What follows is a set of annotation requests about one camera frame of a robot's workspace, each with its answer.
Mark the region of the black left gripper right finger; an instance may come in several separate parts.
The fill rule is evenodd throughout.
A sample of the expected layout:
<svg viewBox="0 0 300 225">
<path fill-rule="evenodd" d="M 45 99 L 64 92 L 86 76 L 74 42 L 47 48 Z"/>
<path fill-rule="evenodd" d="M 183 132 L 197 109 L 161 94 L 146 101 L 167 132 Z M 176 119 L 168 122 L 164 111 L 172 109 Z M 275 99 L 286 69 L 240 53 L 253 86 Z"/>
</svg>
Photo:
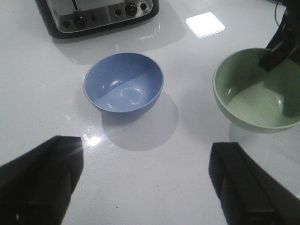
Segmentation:
<svg viewBox="0 0 300 225">
<path fill-rule="evenodd" d="M 212 145 L 209 176 L 229 225 L 298 225 L 300 201 L 237 142 Z"/>
</svg>

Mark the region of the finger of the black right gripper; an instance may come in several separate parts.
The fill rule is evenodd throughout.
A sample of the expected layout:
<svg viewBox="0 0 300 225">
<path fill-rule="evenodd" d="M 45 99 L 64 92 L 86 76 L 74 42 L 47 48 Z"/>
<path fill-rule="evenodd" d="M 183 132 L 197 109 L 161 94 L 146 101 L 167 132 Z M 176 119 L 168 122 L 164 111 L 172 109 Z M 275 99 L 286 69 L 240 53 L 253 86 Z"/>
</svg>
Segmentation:
<svg viewBox="0 0 300 225">
<path fill-rule="evenodd" d="M 284 0 L 286 6 L 282 21 L 267 45 L 270 51 L 264 55 L 259 66 L 271 71 L 286 59 L 300 63 L 300 2 Z"/>
</svg>

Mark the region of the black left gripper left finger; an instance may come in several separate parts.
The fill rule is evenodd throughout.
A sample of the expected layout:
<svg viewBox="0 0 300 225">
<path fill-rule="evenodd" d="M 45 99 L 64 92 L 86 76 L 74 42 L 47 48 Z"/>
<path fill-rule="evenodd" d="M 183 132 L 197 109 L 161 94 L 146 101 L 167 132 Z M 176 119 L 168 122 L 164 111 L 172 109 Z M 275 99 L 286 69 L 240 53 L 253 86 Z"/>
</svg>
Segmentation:
<svg viewBox="0 0 300 225">
<path fill-rule="evenodd" d="M 80 137 L 54 136 L 0 167 L 2 225 L 60 225 L 83 171 Z"/>
</svg>

